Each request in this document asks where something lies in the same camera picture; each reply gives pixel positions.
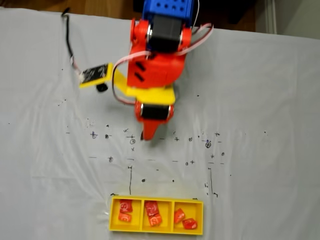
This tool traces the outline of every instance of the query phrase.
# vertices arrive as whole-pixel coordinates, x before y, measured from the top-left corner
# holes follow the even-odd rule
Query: handwritten symbol
[[[210,148],[210,147],[211,147],[211,142],[210,142],[210,141],[206,142],[206,143],[205,143],[205,147],[206,147],[207,149]]]
[[[90,133],[90,135],[92,136],[93,139],[95,139],[98,136],[98,134],[95,134],[94,131],[92,131],[92,133]]]

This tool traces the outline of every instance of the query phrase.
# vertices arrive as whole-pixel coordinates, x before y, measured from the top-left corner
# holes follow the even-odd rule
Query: wooden floor
[[[141,13],[133,11],[133,0],[0,0],[5,8],[26,8],[40,11],[62,12],[70,7],[74,14],[104,16],[117,19],[139,19]],[[223,11],[209,11],[200,7],[198,22],[212,22],[215,28],[238,31],[256,31],[255,9],[251,7],[238,24],[229,24]]]

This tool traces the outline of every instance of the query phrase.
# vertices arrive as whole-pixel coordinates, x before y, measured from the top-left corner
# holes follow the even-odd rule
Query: white sheet
[[[70,18],[82,69],[125,56],[129,33]],[[319,66],[319,40],[216,29],[145,142],[111,91],[78,89],[58,14],[0,9],[0,239],[320,239]],[[109,232],[106,202],[130,190],[204,201],[203,236]]]

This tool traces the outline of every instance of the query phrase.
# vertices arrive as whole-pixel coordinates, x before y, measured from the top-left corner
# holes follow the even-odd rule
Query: black ink mark
[[[93,139],[95,139],[95,138],[98,136],[98,134],[95,134],[94,131],[92,131],[92,133],[90,133],[90,135],[92,135],[92,138],[93,138]]]
[[[208,149],[208,148],[210,148],[211,147],[211,141],[207,141],[206,143],[205,143],[205,147]]]
[[[208,169],[210,170],[211,193],[214,194],[214,191],[213,191],[213,189],[212,189],[212,173],[211,173],[211,168],[208,167]]]
[[[130,192],[130,195],[131,195],[132,166],[128,166],[128,169],[130,169],[130,185],[129,185],[129,192]]]

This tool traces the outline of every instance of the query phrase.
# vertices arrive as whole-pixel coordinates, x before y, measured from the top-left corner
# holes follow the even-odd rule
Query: yellow tray
[[[131,222],[120,221],[120,200],[132,200]],[[150,226],[146,213],[145,201],[157,201],[162,223],[159,226]],[[182,222],[174,223],[174,212],[181,208],[185,219],[193,218],[197,221],[196,229],[184,229]],[[111,202],[109,230],[121,232],[159,233],[159,234],[203,234],[204,203],[192,199],[178,199],[165,197],[143,196],[113,196]]]

